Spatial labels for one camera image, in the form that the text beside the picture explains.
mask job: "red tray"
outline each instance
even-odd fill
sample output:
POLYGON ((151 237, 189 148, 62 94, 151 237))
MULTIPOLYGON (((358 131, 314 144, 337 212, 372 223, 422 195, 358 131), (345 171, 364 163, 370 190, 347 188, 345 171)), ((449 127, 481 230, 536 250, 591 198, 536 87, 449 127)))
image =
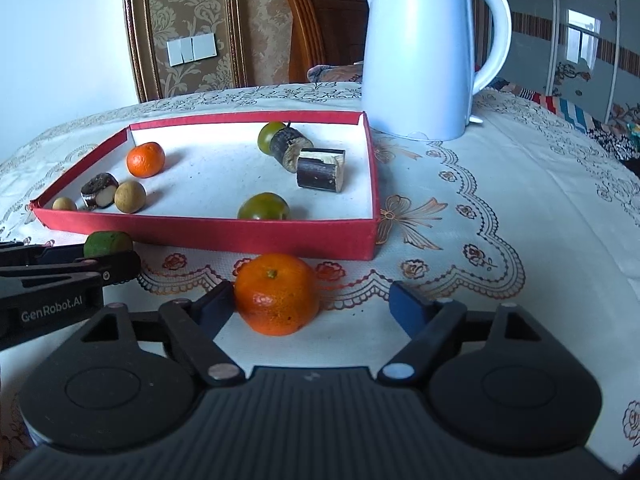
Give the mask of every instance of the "red tray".
POLYGON ((189 116, 131 124, 105 140, 31 202, 37 218, 55 230, 90 234, 127 232, 138 242, 214 251, 283 252, 308 258, 371 260, 380 218, 376 164, 367 118, 361 112, 282 111, 189 116), (345 182, 335 194, 298 188, 296 176, 261 153, 260 128, 292 122, 318 148, 346 150, 345 182), (83 210, 82 184, 108 171, 132 179, 125 159, 135 145, 164 147, 164 170, 140 179, 147 205, 125 215, 115 206, 83 210), (241 203, 271 191, 292 210, 287 221, 235 218, 241 203), (53 211, 59 196, 77 212, 53 211))

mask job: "sliding wardrobe door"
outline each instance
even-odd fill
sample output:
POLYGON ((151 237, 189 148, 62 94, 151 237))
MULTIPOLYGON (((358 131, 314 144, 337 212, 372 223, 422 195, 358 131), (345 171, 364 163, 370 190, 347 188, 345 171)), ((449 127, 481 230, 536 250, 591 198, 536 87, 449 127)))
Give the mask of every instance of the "sliding wardrobe door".
POLYGON ((498 76, 527 89, 546 93, 552 56, 554 0, 508 2, 513 35, 509 55, 498 76))
POLYGON ((553 95, 607 120, 616 60, 616 0, 559 0, 553 95))
POLYGON ((640 0, 620 0, 620 52, 609 124, 640 124, 640 0))

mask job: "green lime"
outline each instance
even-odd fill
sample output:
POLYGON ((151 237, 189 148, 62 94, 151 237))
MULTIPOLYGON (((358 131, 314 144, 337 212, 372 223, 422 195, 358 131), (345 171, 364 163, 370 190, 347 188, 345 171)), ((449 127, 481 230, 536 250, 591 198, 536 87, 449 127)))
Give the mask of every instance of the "green lime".
POLYGON ((285 127, 284 123, 273 122, 265 124, 258 134, 258 148, 260 148, 260 151, 266 155, 271 155, 271 149, 269 148, 271 139, 285 127))
POLYGON ((240 206, 238 218, 242 220, 286 220, 289 205, 275 193, 260 193, 240 206))

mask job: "white light switch panel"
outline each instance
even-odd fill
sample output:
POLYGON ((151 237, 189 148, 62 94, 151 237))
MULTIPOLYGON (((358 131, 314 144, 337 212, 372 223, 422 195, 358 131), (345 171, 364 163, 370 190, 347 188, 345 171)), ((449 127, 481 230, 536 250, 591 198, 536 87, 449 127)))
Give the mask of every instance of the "white light switch panel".
POLYGON ((182 60, 185 63, 193 61, 193 46, 191 45, 191 38, 180 38, 180 52, 182 53, 182 60))
POLYGON ((169 52, 169 66, 176 66, 184 63, 182 60, 182 52, 180 50, 180 40, 167 41, 166 49, 169 52))
POLYGON ((167 41, 166 49, 169 53, 169 66, 214 57, 218 54, 216 38, 213 34, 200 34, 190 38, 167 41))
POLYGON ((206 57, 214 57, 217 54, 216 40, 213 34, 200 34, 191 37, 193 44, 193 59, 205 59, 206 57))

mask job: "white wall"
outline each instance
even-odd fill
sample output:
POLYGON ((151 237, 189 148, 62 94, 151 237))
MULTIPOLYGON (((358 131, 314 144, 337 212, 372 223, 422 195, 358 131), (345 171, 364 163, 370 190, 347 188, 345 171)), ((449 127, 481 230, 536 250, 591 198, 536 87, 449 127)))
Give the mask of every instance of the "white wall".
POLYGON ((122 0, 0 0, 0 162, 47 128, 137 102, 122 0))

